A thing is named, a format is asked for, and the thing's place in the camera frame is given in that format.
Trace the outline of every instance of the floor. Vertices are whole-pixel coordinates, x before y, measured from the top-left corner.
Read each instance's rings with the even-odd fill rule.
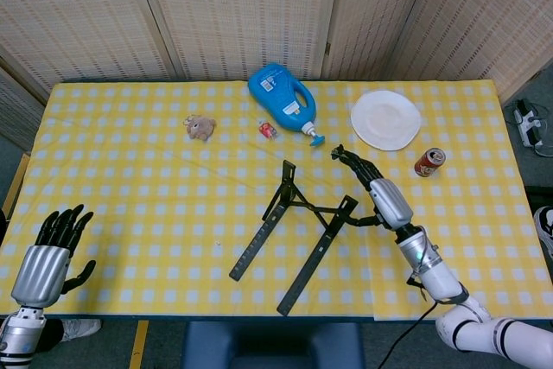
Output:
[[[517,94],[515,99],[521,99],[522,97],[550,108],[551,114],[548,119],[553,126],[553,66],[542,71],[539,76],[530,81]],[[507,121],[512,120],[512,111],[508,105],[505,108],[505,119]],[[515,125],[507,125],[507,128],[524,184],[526,186],[548,186],[553,188],[553,175],[549,175],[549,172],[553,169],[553,158],[545,159],[536,156],[531,150],[520,144]],[[546,141],[553,144],[553,127]],[[5,197],[21,153],[13,144],[5,142],[0,137],[0,163],[3,166],[2,174],[0,174],[0,200]],[[548,266],[553,273],[553,261],[549,261]],[[537,325],[553,330],[547,321]],[[391,343],[408,326],[409,324],[403,323],[369,322],[363,324],[367,367],[378,366]],[[58,369],[129,367],[136,327],[136,320],[104,320],[104,326],[97,334],[89,338],[61,343],[49,353],[36,355],[32,367],[55,367]],[[186,322],[184,321],[150,321],[141,367],[144,369],[179,367],[181,344],[185,331]],[[405,367],[411,369],[441,369],[443,367],[450,369],[468,367],[514,369],[521,366],[495,355],[483,353],[459,354],[442,343],[432,323],[424,322],[398,345],[397,350],[385,367],[390,369]]]

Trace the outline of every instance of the white robotic arm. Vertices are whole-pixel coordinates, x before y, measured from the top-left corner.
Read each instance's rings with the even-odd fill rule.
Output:
[[[29,367],[46,324],[43,309],[60,295],[82,285],[92,274],[95,261],[89,261],[76,277],[66,281],[67,268],[80,235],[92,212],[75,224],[83,206],[52,213],[44,221],[35,245],[27,250],[11,296],[21,305],[0,329],[0,367]]]
[[[443,262],[421,226],[410,221],[413,212],[399,189],[382,177],[367,160],[343,149],[334,149],[333,158],[352,168],[372,198],[382,224],[397,235],[396,244],[413,269],[413,277],[440,303],[454,304],[439,317],[440,338],[461,352],[496,353],[531,369],[553,368],[553,333],[513,319],[492,319]]]

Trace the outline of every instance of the gingham tablecloth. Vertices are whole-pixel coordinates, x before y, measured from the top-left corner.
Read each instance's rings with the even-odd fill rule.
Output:
[[[277,304],[322,233],[314,215],[290,208],[240,282],[228,272],[262,224],[283,159],[317,205],[372,203],[353,173],[330,158],[343,143],[374,161],[404,192],[414,222],[428,230],[449,266],[496,315],[552,316],[553,289],[491,81],[307,82],[327,142],[276,125],[244,82],[61,84],[52,91],[22,192],[0,251],[0,313],[27,247],[53,210],[84,203],[95,215],[68,276],[91,258],[81,288],[55,314],[277,315]],[[391,89],[423,115],[404,150],[382,152],[354,134],[349,111],[364,92]],[[190,114],[217,120],[207,143],[190,140]],[[430,178],[413,171],[429,147],[448,160]],[[429,305],[405,285],[410,274],[394,235],[344,226],[291,315],[405,319]]]

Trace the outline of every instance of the shoe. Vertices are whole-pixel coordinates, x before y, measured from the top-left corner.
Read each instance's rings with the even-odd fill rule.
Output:
[[[62,320],[63,337],[61,341],[70,341],[79,337],[90,336],[102,328],[102,321],[98,319],[69,319]]]
[[[553,258],[553,207],[540,207],[536,210],[534,222],[536,222],[537,236]]]

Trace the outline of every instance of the white plate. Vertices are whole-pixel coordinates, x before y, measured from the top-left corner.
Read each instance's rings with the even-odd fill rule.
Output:
[[[352,108],[352,125],[361,140],[381,150],[400,150],[421,128],[421,113],[397,92],[377,90]]]

